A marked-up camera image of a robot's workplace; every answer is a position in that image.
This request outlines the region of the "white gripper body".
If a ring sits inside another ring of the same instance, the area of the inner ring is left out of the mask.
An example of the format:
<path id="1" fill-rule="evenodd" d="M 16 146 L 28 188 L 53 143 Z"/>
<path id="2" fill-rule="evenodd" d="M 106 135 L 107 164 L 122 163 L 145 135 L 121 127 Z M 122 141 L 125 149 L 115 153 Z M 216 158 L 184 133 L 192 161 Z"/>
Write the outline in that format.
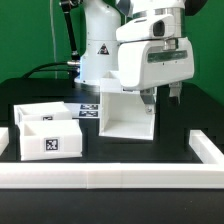
<path id="1" fill-rule="evenodd" d="M 193 77 L 192 45 L 182 36 L 182 14 L 136 18 L 116 31 L 120 83 L 144 90 Z"/>

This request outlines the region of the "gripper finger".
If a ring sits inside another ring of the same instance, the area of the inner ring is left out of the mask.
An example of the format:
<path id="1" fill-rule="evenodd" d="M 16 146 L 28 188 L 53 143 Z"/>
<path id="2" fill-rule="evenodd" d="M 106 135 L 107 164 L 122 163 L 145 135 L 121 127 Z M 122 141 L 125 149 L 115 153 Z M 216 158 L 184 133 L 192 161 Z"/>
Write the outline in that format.
<path id="1" fill-rule="evenodd" d="M 155 90 L 153 88 L 140 91 L 140 96 L 145 105 L 145 111 L 147 114 L 154 114 L 156 112 L 156 98 L 154 94 Z"/>
<path id="2" fill-rule="evenodd" d="M 176 103 L 179 103 L 182 91 L 182 83 L 181 82 L 171 83 L 169 85 L 169 88 L 170 88 L 169 97 Z"/>

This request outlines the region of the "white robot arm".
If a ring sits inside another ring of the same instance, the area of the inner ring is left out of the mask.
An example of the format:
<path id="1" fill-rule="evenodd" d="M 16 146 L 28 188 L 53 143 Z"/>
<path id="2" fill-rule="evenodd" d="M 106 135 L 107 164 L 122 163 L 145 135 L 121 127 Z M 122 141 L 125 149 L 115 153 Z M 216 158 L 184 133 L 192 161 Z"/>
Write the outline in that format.
<path id="1" fill-rule="evenodd" d="M 86 50 L 81 56 L 80 87 L 98 91 L 102 79 L 114 73 L 121 91 L 116 108 L 141 107 L 128 99 L 158 86 L 194 75 L 191 42 L 182 34 L 182 17 L 200 11 L 191 0 L 84 0 Z"/>

